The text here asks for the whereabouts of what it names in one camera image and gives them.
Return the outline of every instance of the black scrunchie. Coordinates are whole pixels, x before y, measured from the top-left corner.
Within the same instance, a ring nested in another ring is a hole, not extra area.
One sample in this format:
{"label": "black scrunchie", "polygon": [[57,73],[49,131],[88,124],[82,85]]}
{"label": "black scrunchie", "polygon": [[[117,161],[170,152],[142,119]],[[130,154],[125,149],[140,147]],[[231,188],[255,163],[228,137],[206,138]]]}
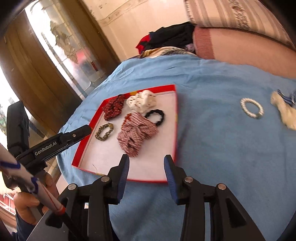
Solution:
{"label": "black scrunchie", "polygon": [[159,109],[151,110],[145,115],[145,118],[148,118],[152,113],[157,113],[157,114],[159,114],[161,116],[161,120],[155,123],[156,126],[160,126],[162,124],[162,122],[164,121],[164,119],[165,119],[164,112],[162,110],[159,110]]}

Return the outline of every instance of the white pearl hair tie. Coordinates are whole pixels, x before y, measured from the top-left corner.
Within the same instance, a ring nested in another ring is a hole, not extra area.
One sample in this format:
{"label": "white pearl hair tie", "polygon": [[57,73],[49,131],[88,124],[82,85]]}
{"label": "white pearl hair tie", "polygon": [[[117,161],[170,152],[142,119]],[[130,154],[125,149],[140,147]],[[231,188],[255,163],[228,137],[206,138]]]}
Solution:
{"label": "white pearl hair tie", "polygon": [[[250,112],[247,108],[246,108],[246,102],[249,102],[249,103],[253,103],[254,105],[256,105],[258,108],[259,108],[259,112],[257,114],[254,114],[252,112]],[[262,117],[262,115],[264,114],[264,110],[262,108],[262,106],[255,100],[253,99],[250,99],[250,98],[242,98],[241,99],[241,107],[243,109],[243,111],[249,116],[249,117],[252,117],[252,118],[255,118],[255,119],[259,119],[260,117]]]}

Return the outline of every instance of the person's hand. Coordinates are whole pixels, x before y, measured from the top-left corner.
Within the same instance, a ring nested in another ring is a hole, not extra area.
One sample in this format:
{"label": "person's hand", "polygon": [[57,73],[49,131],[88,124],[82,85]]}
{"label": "person's hand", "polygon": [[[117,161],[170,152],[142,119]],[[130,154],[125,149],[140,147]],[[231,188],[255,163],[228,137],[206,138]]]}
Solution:
{"label": "person's hand", "polygon": [[[59,196],[59,192],[57,190],[57,186],[52,180],[52,176],[48,173],[45,175],[45,184],[47,190],[57,198]],[[33,213],[29,208],[37,207],[40,202],[37,198],[35,198],[32,194],[26,192],[19,192],[14,195],[13,201],[15,203],[15,208],[19,214],[19,216],[27,223],[36,225],[38,221],[35,219]],[[48,211],[47,207],[42,208],[43,213]]]}

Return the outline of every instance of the metal screw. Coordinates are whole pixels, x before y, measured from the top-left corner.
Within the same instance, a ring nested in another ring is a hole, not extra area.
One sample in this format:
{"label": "metal screw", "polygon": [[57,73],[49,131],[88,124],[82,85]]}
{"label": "metal screw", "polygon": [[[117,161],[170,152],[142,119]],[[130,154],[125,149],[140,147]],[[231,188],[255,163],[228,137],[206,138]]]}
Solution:
{"label": "metal screw", "polygon": [[226,189],[226,185],[223,184],[223,183],[220,183],[220,184],[218,185],[218,188],[219,188],[220,190],[225,190],[225,189]]}
{"label": "metal screw", "polygon": [[103,176],[101,178],[101,181],[104,182],[104,183],[108,182],[109,180],[110,180],[110,177],[108,177],[108,176]]}
{"label": "metal screw", "polygon": [[69,190],[74,190],[76,188],[76,185],[75,184],[70,184],[69,186],[68,186],[68,189]]}
{"label": "metal screw", "polygon": [[193,182],[193,178],[192,178],[192,177],[185,177],[184,180],[185,180],[185,182],[187,182],[187,183],[191,183],[191,182]]}

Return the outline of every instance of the wooden door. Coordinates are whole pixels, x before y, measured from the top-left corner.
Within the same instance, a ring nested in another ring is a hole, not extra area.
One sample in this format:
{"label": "wooden door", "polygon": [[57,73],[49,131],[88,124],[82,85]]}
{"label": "wooden door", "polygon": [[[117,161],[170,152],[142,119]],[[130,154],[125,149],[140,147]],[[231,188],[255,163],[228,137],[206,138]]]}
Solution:
{"label": "wooden door", "polygon": [[44,51],[25,11],[0,41],[0,65],[18,98],[51,134],[58,133],[81,103]]}

